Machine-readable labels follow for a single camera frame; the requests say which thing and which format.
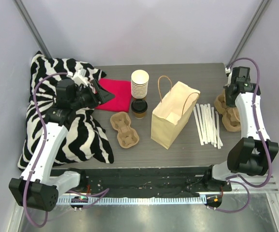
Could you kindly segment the brown paper coffee cup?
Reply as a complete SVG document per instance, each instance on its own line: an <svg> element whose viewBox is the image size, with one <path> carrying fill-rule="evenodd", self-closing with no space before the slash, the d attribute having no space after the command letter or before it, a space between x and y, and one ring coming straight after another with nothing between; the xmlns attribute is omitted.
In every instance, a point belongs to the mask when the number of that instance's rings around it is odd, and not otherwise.
<svg viewBox="0 0 279 232"><path fill-rule="evenodd" d="M144 112L133 111L133 114L134 114L135 118L142 119L146 116L147 112L146 111L144 111Z"/></svg>

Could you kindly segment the black plastic cup lid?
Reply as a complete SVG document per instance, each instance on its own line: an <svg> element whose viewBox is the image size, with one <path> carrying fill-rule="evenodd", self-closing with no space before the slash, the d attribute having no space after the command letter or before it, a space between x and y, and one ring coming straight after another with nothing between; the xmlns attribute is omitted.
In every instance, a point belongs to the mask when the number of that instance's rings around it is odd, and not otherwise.
<svg viewBox="0 0 279 232"><path fill-rule="evenodd" d="M131 103L131 109L133 112L141 114L147 110L148 104L143 99L136 99Z"/></svg>

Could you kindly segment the brown pulp cup carrier single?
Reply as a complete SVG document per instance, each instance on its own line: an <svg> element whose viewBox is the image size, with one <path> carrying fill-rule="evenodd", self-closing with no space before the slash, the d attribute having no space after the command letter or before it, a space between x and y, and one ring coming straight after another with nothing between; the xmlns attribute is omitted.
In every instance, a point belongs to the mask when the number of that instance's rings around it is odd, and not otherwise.
<svg viewBox="0 0 279 232"><path fill-rule="evenodd" d="M119 145L124 148L135 146L139 142L139 136L131 127L131 119L126 112L118 112L110 118L112 128L117 131Z"/></svg>

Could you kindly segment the brown paper bag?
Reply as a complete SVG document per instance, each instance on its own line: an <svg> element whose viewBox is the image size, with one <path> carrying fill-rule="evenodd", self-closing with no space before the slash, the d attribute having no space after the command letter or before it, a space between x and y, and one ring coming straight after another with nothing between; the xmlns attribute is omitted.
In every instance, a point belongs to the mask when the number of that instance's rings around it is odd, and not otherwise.
<svg viewBox="0 0 279 232"><path fill-rule="evenodd" d="M158 78L160 102L152 111L151 139L169 149L185 125L188 123L201 92L178 81L171 84L170 90L162 96Z"/></svg>

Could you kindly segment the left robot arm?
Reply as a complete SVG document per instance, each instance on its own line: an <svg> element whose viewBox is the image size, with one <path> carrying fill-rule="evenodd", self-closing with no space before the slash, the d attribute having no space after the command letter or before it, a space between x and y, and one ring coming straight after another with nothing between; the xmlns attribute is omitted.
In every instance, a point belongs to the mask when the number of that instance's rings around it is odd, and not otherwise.
<svg viewBox="0 0 279 232"><path fill-rule="evenodd" d="M45 116L40 117L43 133L28 166L19 178L12 178L9 189L17 204L23 207L50 212L58 198L74 189L81 193L87 189L88 180L84 171L70 168L60 176L51 179L51 169L58 150L65 139L75 113L82 108L96 108L114 99L92 80L90 84L76 84L68 78L56 86L56 103Z"/></svg>

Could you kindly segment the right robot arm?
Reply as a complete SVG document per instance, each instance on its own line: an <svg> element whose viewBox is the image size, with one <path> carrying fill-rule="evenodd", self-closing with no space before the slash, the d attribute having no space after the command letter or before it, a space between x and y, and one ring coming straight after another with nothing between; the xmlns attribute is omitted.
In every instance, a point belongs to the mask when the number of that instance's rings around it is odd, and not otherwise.
<svg viewBox="0 0 279 232"><path fill-rule="evenodd" d="M279 151L279 145L272 142L264 126L261 112L261 91L259 83L252 83L248 67L227 68L228 83L224 86L227 106L238 109L241 139L228 153L227 160L211 167L211 174L203 178L205 189L213 191L220 182L231 178L263 176L261 188L272 174L272 161Z"/></svg>

